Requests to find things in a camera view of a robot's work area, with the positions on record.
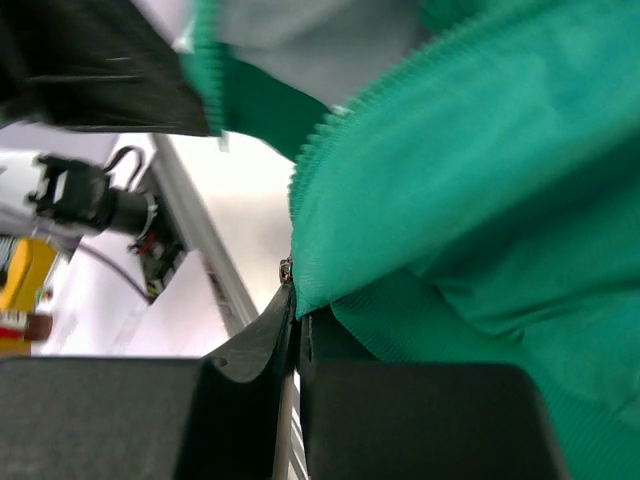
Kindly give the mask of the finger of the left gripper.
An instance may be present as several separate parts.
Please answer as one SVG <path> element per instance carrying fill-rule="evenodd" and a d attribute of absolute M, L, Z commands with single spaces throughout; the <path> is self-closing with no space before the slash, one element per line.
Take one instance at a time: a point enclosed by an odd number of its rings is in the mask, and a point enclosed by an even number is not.
<path fill-rule="evenodd" d="M 205 136 L 179 55 L 130 1 L 4 1 L 1 124 Z"/>

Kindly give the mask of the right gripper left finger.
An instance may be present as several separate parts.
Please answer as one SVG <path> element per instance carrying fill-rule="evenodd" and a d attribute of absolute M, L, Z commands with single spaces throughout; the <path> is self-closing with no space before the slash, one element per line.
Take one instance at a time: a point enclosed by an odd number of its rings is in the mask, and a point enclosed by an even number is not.
<path fill-rule="evenodd" d="M 200 359 L 1 363 L 5 479 L 284 479 L 295 294 Z"/>

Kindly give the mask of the green jacket with white lining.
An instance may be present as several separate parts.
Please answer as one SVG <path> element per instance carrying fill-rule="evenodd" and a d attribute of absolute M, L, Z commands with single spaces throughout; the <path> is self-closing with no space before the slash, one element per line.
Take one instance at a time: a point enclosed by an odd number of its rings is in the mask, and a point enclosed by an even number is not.
<path fill-rule="evenodd" d="M 575 479 L 639 475 L 639 5 L 196 1 L 213 135 L 292 160 L 297 312 L 500 362 Z"/>

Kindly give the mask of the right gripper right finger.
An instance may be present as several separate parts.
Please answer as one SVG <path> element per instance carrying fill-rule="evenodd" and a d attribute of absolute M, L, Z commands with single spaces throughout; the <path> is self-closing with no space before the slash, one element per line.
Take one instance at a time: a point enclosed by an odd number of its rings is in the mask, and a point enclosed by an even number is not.
<path fill-rule="evenodd" d="M 313 479 L 566 479 L 538 388 L 488 363 L 383 363 L 333 314 L 303 318 L 301 425 Z"/>

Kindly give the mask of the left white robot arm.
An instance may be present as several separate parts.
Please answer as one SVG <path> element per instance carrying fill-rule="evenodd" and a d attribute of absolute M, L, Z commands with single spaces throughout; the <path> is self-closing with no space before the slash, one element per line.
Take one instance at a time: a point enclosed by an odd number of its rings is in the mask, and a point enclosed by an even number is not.
<path fill-rule="evenodd" d="M 203 102 L 176 51 L 131 1 L 4 1 L 1 124 L 79 133 L 205 136 Z M 150 194 L 113 188 L 109 170 L 40 154 L 25 197 L 35 216 L 85 231 L 157 233 Z"/>

